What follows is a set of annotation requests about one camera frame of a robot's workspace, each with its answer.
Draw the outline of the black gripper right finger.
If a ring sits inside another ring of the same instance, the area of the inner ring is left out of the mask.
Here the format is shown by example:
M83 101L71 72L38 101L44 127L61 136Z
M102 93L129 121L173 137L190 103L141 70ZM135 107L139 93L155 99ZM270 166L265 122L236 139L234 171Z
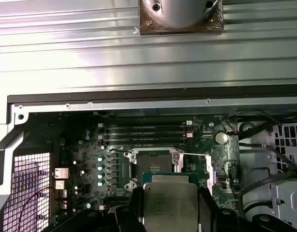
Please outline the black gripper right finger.
M199 222L203 232L295 232L296 228L267 214L248 221L235 211L219 208L207 188L199 189Z

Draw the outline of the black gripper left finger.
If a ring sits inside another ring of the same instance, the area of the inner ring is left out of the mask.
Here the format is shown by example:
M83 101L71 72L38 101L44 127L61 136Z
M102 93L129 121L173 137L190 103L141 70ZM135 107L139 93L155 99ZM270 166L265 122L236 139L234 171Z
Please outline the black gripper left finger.
M145 232L143 217L144 189L133 189L129 203L112 207L106 214L87 209L47 232Z

